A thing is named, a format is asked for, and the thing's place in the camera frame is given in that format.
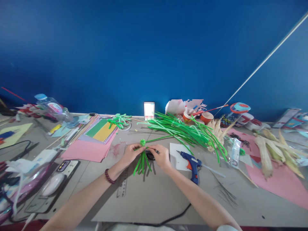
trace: red bead bracelet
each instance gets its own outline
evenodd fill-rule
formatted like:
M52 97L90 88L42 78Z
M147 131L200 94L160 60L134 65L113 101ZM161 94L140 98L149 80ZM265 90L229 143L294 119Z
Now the red bead bracelet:
M110 177L108 175L108 170L109 170L108 168L105 170L106 179L109 181L109 183L114 184L116 182L116 180L113 181L113 180L110 179Z

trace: plastic water bottle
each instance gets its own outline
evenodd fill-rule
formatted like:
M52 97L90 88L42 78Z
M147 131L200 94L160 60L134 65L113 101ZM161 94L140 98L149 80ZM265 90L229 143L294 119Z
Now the plastic water bottle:
M59 104L54 98L47 97L45 94L34 96L38 101L36 104L43 107L58 121L64 122L67 128L73 128L78 124L78 117L72 117L67 108Z

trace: bottle cap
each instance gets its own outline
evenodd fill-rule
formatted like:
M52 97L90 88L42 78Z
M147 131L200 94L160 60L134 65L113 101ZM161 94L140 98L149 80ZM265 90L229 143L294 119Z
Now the bottle cap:
M45 94L37 94L34 96L37 100L43 100L47 99L47 96Z

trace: paint stain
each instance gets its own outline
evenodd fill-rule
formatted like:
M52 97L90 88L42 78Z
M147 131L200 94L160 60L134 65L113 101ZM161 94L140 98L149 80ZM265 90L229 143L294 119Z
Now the paint stain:
M120 153L120 146L121 146L122 143L125 143L125 142L121 142L121 143L116 144L115 146L113 146L113 157L114 157L115 159L117 159L118 156L119 156L119 153Z

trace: fingers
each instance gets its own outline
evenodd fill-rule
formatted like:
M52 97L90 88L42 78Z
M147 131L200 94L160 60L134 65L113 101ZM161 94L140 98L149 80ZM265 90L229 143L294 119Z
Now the fingers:
M162 151L165 147L160 145L160 144L154 144L154 145L150 145L148 146L149 148L152 148L152 149L156 149L157 151Z
M129 148L129 150L134 151L134 150L137 149L137 148L141 148L141 145L138 144L138 143L130 144L130 145L128 146L128 148Z
M155 159L159 156L159 154L157 154L157 152L154 150L154 149L152 149L152 148L148 148L148 150L150 150L150 152L153 154L153 156L155 157Z
M141 147L141 148L139 148L138 150L134 151L134 154L137 156L137 155L139 155L140 153L142 153L144 150L146 150L146 147Z

